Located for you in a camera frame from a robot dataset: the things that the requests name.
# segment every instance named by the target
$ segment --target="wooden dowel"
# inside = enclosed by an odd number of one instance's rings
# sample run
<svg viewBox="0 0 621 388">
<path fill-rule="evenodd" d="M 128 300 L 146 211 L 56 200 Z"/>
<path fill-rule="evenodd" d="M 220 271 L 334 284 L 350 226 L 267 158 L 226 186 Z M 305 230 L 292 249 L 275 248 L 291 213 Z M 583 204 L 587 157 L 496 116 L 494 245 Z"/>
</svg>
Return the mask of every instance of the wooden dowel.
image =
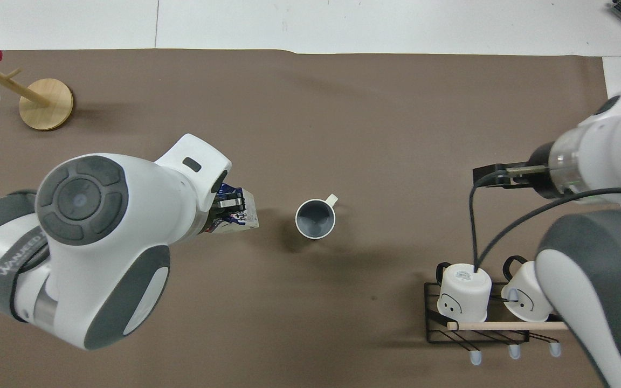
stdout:
<svg viewBox="0 0 621 388">
<path fill-rule="evenodd" d="M 14 93 L 24 96 L 30 101 L 33 101 L 34 103 L 37 103 L 41 106 L 48 106 L 50 104 L 50 101 L 47 98 L 44 98 L 43 96 L 33 92 L 22 84 L 15 82 L 13 79 L 6 78 L 6 74 L 2 72 L 0 72 L 0 85 L 9 88 Z"/>
<path fill-rule="evenodd" d="M 564 322 L 447 322 L 447 329 L 457 330 L 569 330 Z"/>
<path fill-rule="evenodd" d="M 20 68 L 15 69 L 14 71 L 12 71 L 11 73 L 8 73 L 5 77 L 6 79 L 12 79 L 13 77 L 15 77 L 18 73 L 20 73 L 22 70 Z"/>
</svg>

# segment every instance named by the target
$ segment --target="white mug handle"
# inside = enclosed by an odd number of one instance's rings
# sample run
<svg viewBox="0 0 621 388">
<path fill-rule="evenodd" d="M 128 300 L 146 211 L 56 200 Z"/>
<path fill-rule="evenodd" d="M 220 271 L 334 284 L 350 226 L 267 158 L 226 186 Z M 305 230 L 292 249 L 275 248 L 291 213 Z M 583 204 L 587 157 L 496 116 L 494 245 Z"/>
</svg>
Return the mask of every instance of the white mug handle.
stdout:
<svg viewBox="0 0 621 388">
<path fill-rule="evenodd" d="M 335 196 L 334 194 L 330 194 L 329 197 L 327 197 L 327 199 L 325 199 L 325 202 L 330 205 L 330 208 L 335 207 L 335 204 L 337 203 L 337 196 Z"/>
</svg>

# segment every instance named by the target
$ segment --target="brown tablecloth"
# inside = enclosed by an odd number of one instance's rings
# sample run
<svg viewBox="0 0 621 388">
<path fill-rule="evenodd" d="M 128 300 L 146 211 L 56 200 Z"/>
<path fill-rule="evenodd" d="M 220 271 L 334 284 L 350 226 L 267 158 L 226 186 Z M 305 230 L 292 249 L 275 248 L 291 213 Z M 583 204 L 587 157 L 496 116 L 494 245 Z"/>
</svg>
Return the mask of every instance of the brown tablecloth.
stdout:
<svg viewBox="0 0 621 388">
<path fill-rule="evenodd" d="M 567 332 L 513 361 L 424 342 L 423 283 L 470 262 L 471 169 L 526 160 L 606 98 L 599 58 L 298 55 L 279 51 L 5 52 L 23 84 L 57 78 L 76 108 L 59 130 L 0 102 L 0 196 L 91 152 L 155 160 L 183 133 L 233 162 L 261 227 L 172 248 L 160 304 L 134 334 L 87 352 L 0 314 L 0 386 L 597 386 Z M 335 231 L 304 240 L 310 198 L 339 197 Z M 546 203 L 531 189 L 478 194 L 480 241 Z M 559 214 L 520 226 L 483 268 L 502 280 Z"/>
</svg>

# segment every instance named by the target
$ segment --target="round wooden base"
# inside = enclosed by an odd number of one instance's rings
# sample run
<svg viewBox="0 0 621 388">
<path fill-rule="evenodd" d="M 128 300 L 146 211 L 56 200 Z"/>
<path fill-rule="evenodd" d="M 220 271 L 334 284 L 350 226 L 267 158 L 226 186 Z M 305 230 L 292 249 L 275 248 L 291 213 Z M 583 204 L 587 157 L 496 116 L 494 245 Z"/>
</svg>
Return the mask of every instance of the round wooden base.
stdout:
<svg viewBox="0 0 621 388">
<path fill-rule="evenodd" d="M 73 95 L 71 90 L 58 79 L 39 79 L 28 86 L 33 92 L 50 101 L 42 106 L 27 98 L 20 98 L 18 110 L 20 118 L 36 130 L 51 130 L 62 125 L 73 110 Z"/>
</svg>

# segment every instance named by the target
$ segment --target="gray button pad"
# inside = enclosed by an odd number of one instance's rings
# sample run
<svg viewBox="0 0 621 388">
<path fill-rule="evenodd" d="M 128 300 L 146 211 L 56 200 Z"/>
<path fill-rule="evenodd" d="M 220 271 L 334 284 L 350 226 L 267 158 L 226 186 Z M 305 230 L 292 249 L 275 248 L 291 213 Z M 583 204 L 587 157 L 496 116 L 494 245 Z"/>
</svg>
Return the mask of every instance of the gray button pad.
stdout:
<svg viewBox="0 0 621 388">
<path fill-rule="evenodd" d="M 50 238 L 88 245 L 110 234 L 127 206 L 123 168 L 93 155 L 66 162 L 49 174 L 40 187 L 35 211 Z"/>
</svg>

